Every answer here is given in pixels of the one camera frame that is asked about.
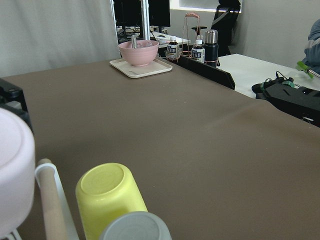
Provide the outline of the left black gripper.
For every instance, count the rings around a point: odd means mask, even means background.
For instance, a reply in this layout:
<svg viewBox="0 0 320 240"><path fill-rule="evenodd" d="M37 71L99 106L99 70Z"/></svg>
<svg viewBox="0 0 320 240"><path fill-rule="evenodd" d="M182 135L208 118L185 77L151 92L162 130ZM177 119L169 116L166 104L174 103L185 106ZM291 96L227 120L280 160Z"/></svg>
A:
<svg viewBox="0 0 320 240"><path fill-rule="evenodd" d="M32 123L23 89L0 79L0 107L20 117L32 130Z"/></svg>

